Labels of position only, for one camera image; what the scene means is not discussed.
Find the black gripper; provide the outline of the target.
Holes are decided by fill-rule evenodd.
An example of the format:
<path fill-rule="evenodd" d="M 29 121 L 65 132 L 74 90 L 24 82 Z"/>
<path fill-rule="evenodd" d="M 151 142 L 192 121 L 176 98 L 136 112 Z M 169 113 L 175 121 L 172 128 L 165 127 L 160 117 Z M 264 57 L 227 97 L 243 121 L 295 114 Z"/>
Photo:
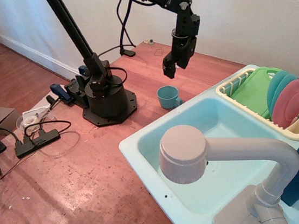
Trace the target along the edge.
<path fill-rule="evenodd" d="M 163 74 L 173 79 L 176 72 L 176 65 L 185 69 L 189 64 L 190 58 L 194 55 L 196 37 L 177 37 L 172 35 L 172 49 L 165 56 L 162 62 Z"/>

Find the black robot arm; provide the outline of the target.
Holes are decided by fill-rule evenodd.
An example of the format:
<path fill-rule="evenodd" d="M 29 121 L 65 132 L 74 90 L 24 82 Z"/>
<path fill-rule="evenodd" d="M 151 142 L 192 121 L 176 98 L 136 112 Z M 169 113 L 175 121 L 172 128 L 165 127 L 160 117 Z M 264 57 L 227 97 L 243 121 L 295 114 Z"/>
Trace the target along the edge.
<path fill-rule="evenodd" d="M 93 51 L 83 37 L 62 0 L 46 0 L 61 22 L 69 37 L 84 59 Z M 176 27 L 172 31 L 172 49 L 162 62 L 163 73 L 173 79 L 176 66 L 185 69 L 193 56 L 199 32 L 200 17 L 192 12 L 192 0 L 143 0 L 177 14 Z"/>

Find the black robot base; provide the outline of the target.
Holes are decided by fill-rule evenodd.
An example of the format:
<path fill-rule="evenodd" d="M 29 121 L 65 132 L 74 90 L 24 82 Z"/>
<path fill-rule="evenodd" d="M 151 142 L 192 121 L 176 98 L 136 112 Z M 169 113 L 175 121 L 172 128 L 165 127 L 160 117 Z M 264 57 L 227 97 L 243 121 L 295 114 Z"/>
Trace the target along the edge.
<path fill-rule="evenodd" d="M 109 62 L 92 56 L 84 60 L 80 74 L 65 86 L 82 117 L 102 127 L 123 123 L 137 110 L 135 93 L 124 88 L 124 80 L 112 74 Z"/>

